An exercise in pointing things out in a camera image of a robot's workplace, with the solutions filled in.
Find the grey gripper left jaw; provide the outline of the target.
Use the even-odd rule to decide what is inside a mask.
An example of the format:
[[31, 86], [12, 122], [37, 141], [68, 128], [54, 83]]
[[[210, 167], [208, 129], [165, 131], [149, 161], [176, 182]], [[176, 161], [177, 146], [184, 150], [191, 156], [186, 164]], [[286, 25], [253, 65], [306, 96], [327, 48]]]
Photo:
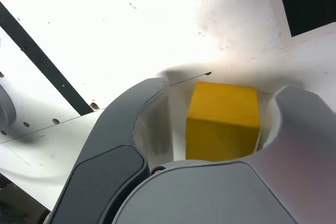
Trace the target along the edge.
[[146, 79], [118, 96], [92, 128], [50, 223], [112, 223], [151, 170], [173, 160], [167, 78]]

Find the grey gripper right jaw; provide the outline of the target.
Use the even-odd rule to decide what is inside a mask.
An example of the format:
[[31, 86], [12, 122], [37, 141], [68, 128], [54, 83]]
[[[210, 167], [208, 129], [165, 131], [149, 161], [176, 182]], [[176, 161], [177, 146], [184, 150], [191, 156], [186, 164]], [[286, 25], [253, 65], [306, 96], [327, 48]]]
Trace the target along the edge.
[[127, 197], [114, 223], [335, 223], [335, 112], [285, 86], [265, 146], [229, 162], [178, 161]]

